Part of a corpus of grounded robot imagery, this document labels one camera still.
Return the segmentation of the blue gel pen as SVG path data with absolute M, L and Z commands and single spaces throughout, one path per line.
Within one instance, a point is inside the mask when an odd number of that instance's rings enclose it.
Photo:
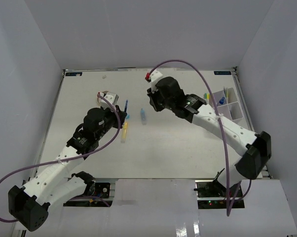
M 128 106 L 128 99 L 126 100 L 126 102 L 125 102 L 125 106 L 124 106 L 124 112 L 125 112 L 125 113 L 127 112 L 127 106 Z

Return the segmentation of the small blue spray bottle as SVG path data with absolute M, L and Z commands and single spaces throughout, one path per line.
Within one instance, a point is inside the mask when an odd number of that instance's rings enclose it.
M 222 98 L 218 101 L 217 106 L 221 106 L 221 105 L 223 105 L 224 103 L 225 103 L 225 97 L 222 97 Z

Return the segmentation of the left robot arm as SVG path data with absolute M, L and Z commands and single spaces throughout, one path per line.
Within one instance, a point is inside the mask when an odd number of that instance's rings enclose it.
M 64 184 L 61 182 L 94 154 L 99 141 L 111 128 L 122 128 L 126 116 L 117 105 L 90 109 L 56 159 L 44 163 L 44 170 L 22 187 L 9 190 L 9 213 L 33 232 L 43 225 L 54 207 L 76 196 L 92 196 L 95 179 L 84 171 L 73 174 Z

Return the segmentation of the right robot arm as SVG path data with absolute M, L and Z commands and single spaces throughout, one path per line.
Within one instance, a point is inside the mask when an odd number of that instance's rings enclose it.
M 173 77 L 149 76 L 149 103 L 160 112 L 168 109 L 177 117 L 204 128 L 226 141 L 240 158 L 229 168 L 220 171 L 204 187 L 210 194 L 226 196 L 231 187 L 242 180 L 255 180 L 271 158 L 271 137 L 265 131 L 257 134 L 216 115 L 214 108 L 195 94 L 185 94 Z

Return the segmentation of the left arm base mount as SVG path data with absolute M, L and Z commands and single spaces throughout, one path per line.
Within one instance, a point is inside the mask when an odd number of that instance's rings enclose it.
M 110 183 L 97 182 L 85 188 L 85 191 L 81 195 L 77 195 L 71 200 L 80 199 L 80 198 L 109 198 L 110 197 Z

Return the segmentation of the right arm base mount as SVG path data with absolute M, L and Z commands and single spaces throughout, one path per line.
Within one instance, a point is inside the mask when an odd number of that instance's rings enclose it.
M 217 178 L 222 172 L 223 170 L 218 172 L 214 180 L 195 180 L 194 191 L 197 195 L 199 210 L 226 209 L 226 188 L 217 181 Z M 231 207 L 234 209 L 245 208 L 244 201 L 241 199 L 243 196 L 241 187 L 237 188 L 237 184 L 234 184 L 229 190 L 230 201 L 232 201 L 236 193 L 235 201 Z

